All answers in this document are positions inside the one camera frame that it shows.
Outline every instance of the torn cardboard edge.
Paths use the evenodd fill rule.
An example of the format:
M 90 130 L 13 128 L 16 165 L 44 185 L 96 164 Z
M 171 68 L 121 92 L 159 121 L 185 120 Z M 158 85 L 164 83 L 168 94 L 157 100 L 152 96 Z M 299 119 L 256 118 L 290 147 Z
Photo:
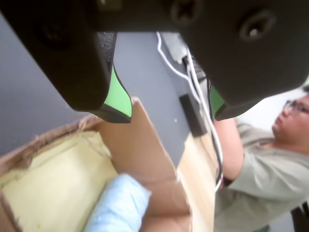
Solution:
M 142 231 L 160 231 L 158 221 L 171 229 L 165 228 L 165 231 L 190 231 L 191 213 L 182 183 L 141 102 L 134 98 L 132 103 L 130 124 L 111 124 L 96 116 L 87 116 L 78 123 L 44 133 L 2 157 L 0 175 L 12 169 L 26 169 L 38 151 L 61 138 L 81 131 L 98 131 L 112 154 L 116 171 L 130 174 L 152 192 Z M 1 209 L 6 212 L 6 216 L 0 212 L 1 224 L 10 222 L 12 231 L 19 232 L 18 224 L 9 217 L 13 215 L 9 205 L 0 201 Z

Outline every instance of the screw hole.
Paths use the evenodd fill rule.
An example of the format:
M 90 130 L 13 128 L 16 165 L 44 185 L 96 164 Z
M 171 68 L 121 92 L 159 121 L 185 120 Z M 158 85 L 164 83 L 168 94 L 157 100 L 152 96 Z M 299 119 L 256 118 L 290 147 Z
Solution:
M 171 6 L 171 18 L 179 26 L 194 22 L 203 11 L 202 0 L 175 0 Z
M 246 42 L 256 41 L 264 37 L 273 28 L 276 21 L 276 16 L 270 10 L 261 10 L 243 20 L 239 36 Z

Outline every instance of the white cable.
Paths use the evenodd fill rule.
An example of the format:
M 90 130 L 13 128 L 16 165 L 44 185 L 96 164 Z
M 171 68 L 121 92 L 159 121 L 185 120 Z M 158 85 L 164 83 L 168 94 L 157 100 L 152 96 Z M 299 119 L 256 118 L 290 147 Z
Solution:
M 167 66 L 178 76 L 182 77 L 183 79 L 187 80 L 187 82 L 189 83 L 190 89 L 192 91 L 193 97 L 195 98 L 195 100 L 197 101 L 198 104 L 201 104 L 200 98 L 198 97 L 197 92 L 194 89 L 193 83 L 191 78 L 189 78 L 187 75 L 183 74 L 182 72 L 178 71 L 177 69 L 175 69 L 171 63 L 169 62 L 169 60 L 167 59 L 167 57 L 165 56 L 164 52 L 161 50 L 161 45 L 162 45 L 162 39 L 161 39 L 161 35 L 160 33 L 157 31 L 156 35 L 158 37 L 158 52 L 161 55 L 161 57 L 163 58 L 164 62 L 167 64 Z
M 208 111 L 208 108 L 206 106 L 206 103 L 205 103 L 205 100 L 204 100 L 204 97 L 203 97 L 203 93 L 202 93 L 202 90 L 199 86 L 199 83 L 198 83 L 198 79 L 197 79 L 197 74 L 195 72 L 195 69 L 194 69 L 194 65 L 193 65 L 193 60 L 192 60 L 192 56 L 191 56 L 191 53 L 190 53 L 190 50 L 189 48 L 187 47 L 187 53 L 188 53 L 188 61 L 189 61 L 189 65 L 187 66 L 187 72 L 188 72 L 188 76 L 183 74 L 182 72 L 178 71 L 177 69 L 175 69 L 171 63 L 169 62 L 169 60 L 167 59 L 167 57 L 165 56 L 164 52 L 161 50 L 161 45 L 162 45 L 162 39 L 161 39 L 161 35 L 160 33 L 157 31 L 157 37 L 158 37 L 158 46 L 157 46 L 157 49 L 158 49 L 158 52 L 159 54 L 161 55 L 162 59 L 164 60 L 164 62 L 168 65 L 168 67 L 175 73 L 177 74 L 178 76 L 180 76 L 181 78 L 187 80 L 187 82 L 189 83 L 189 86 L 190 86 L 190 89 L 192 91 L 192 94 L 195 98 L 195 100 L 197 101 L 197 103 L 199 105 L 202 106 L 202 109 L 204 111 L 204 115 L 206 116 L 206 120 L 210 126 L 210 129 L 211 129 L 211 132 L 213 134 L 213 137 L 214 137 L 214 141 L 215 141 L 215 146 L 217 147 L 217 151 L 218 151 L 218 155 L 219 155 L 219 159 L 220 159 L 220 162 L 222 163 L 223 162 L 223 153 L 222 153 L 222 148 L 221 148 L 221 144 L 220 144 L 220 140 L 219 140 L 219 137 L 218 137 L 218 134 L 217 134 L 217 131 L 212 123 L 212 120 L 211 120 L 211 117 L 210 117 L 210 113 Z M 194 85 L 196 86 L 197 88 L 197 92 L 194 88 L 194 85 L 192 83 L 192 79 L 194 81 Z M 221 178 L 220 178 L 220 181 L 217 183 L 216 185 L 216 188 L 215 188 L 215 191 L 217 191 L 219 189 L 219 187 L 221 186 L 222 184 L 222 179 L 223 179 L 223 174 L 221 173 Z
M 208 124 L 210 126 L 211 132 L 213 134 L 213 138 L 214 138 L 214 141 L 215 141 L 215 146 L 217 147 L 217 151 L 219 153 L 220 162 L 223 163 L 223 152 L 222 152 L 220 140 L 219 140 L 217 131 L 216 131 L 215 127 L 214 127 L 214 124 L 212 122 L 209 110 L 208 110 L 208 108 L 206 106 L 205 99 L 204 99 L 203 93 L 202 93 L 202 89 L 199 86 L 198 79 L 197 79 L 197 74 L 195 72 L 194 65 L 193 65 L 192 56 L 191 56 L 191 53 L 190 53 L 190 50 L 189 50 L 188 47 L 187 47 L 187 53 L 188 53 L 189 65 L 191 67 L 191 72 L 192 72 L 192 79 L 193 79 L 194 85 L 195 85 L 195 87 L 197 89 L 197 93 L 199 95 L 199 98 L 201 100 L 202 109 L 203 109 L 204 114 L 206 116 L 207 122 L 208 122 Z M 220 181 L 216 185 L 215 191 L 217 191 L 220 188 L 220 186 L 222 184 L 222 178 L 223 178 L 223 174 L 221 173 L 221 178 L 220 178 Z

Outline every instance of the black device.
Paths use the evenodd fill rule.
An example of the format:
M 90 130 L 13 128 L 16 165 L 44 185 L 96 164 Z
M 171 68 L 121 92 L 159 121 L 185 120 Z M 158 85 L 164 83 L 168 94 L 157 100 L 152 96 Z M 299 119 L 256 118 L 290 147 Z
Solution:
M 192 93 L 182 95 L 180 102 L 187 118 L 193 137 L 199 137 L 207 133 L 205 121 L 200 113 L 200 107 Z
M 309 73 L 305 0 L 2 0 L 0 10 L 67 103 L 103 118 L 101 31 L 178 31 L 228 106 L 220 119 Z

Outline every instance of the man's hair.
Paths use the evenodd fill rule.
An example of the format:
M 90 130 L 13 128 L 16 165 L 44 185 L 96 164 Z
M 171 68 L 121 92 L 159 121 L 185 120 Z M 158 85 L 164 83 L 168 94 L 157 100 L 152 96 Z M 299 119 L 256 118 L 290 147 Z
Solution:
M 309 85 L 303 86 L 303 91 L 309 94 Z

